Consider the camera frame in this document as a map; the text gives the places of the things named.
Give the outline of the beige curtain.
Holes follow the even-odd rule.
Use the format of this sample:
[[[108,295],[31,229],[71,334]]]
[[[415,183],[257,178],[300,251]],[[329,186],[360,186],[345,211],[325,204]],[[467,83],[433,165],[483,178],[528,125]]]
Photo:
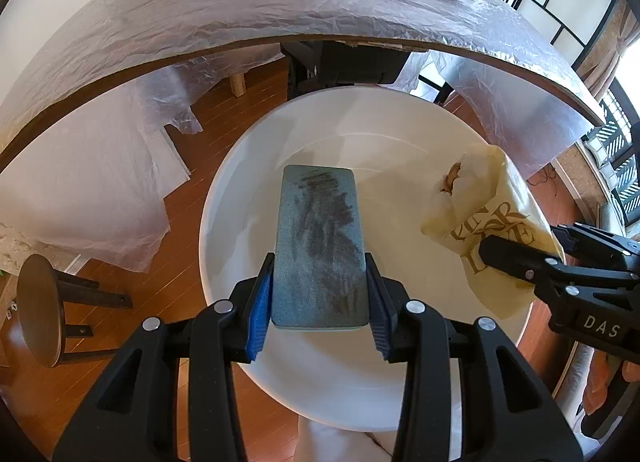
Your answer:
[[[613,83],[626,50],[638,40],[639,22],[636,16],[626,0],[616,0],[604,29],[578,66],[578,75],[595,100],[603,98]]]

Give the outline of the dark round wooden stool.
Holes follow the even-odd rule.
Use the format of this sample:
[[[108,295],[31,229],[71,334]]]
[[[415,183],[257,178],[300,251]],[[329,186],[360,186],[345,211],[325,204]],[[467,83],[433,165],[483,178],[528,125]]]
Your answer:
[[[113,356],[113,349],[66,352],[69,338],[93,336],[90,326],[66,322],[66,303],[125,309],[132,306],[128,295],[102,291],[98,282],[66,274],[53,268],[44,256],[32,254],[18,274],[16,304],[24,342],[35,360],[43,367],[55,368]]]

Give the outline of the grey green sponge block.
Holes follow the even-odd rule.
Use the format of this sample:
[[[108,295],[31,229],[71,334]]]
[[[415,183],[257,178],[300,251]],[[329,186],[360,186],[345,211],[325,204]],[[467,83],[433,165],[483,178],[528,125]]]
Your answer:
[[[271,320],[281,329],[303,331],[369,323],[358,194],[348,168],[284,168]]]

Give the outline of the cream printed paper bag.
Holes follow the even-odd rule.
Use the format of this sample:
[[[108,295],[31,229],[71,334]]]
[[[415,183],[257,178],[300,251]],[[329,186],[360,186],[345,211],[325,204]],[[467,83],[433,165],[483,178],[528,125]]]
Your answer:
[[[500,319],[532,304],[534,286],[486,266],[481,240],[498,236],[565,257],[525,180],[504,151],[489,144],[474,144],[446,168],[427,197],[421,232],[461,257],[474,295]]]

